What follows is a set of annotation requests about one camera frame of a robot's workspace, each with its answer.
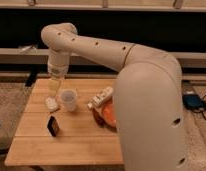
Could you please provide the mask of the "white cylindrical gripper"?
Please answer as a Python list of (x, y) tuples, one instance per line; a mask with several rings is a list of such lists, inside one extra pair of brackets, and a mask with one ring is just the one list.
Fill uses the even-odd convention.
[(47, 68), (48, 73), (52, 76), (49, 79), (49, 96), (55, 97), (60, 89), (62, 80), (69, 69), (70, 53), (58, 52), (55, 50), (49, 50)]

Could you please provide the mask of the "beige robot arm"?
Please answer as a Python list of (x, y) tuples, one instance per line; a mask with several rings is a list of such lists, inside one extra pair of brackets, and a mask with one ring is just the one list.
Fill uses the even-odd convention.
[(182, 71), (170, 53), (77, 34), (71, 23), (44, 27), (48, 71), (66, 74), (72, 53), (118, 72), (113, 104), (125, 171), (188, 171)]

